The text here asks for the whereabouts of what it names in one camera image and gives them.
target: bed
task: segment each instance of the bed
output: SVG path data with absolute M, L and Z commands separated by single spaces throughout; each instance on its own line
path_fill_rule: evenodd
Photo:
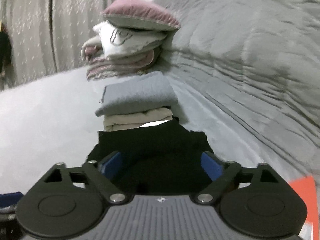
M 215 154 L 269 163 L 286 181 L 312 174 L 320 207 L 320 0 L 155 0 L 181 23 L 153 70 L 172 108 Z M 0 93 L 0 193 L 25 193 L 54 163 L 79 166 L 98 141 L 106 84 L 86 68 Z

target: white pillow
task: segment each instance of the white pillow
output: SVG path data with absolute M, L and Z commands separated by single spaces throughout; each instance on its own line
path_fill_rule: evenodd
M 104 56 L 120 58 L 145 52 L 161 45 L 165 33 L 155 31 L 134 31 L 116 28 L 108 21 L 95 25 L 93 31 L 99 35 Z

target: gray folded garment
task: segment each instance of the gray folded garment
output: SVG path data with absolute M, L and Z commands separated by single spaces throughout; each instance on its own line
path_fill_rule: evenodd
M 132 114 L 177 103 L 178 98 L 169 81 L 160 72 L 105 86 L 101 107 L 96 116 Z

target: black circular joint cover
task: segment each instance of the black circular joint cover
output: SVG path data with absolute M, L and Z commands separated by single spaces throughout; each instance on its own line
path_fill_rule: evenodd
M 17 220 L 33 236 L 75 237 L 101 217 L 103 205 L 92 192 L 32 193 L 18 203 Z
M 222 198 L 220 214 L 229 226 L 261 238 L 281 238 L 299 230 L 305 207 L 295 196 L 250 192 L 249 188 L 237 189 Z

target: gray ribbed panel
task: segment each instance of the gray ribbed panel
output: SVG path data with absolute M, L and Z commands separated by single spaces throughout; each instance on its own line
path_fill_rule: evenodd
M 135 196 L 109 209 L 100 224 L 73 240 L 250 240 L 220 219 L 214 208 L 188 196 Z M 287 240 L 299 240 L 291 237 Z

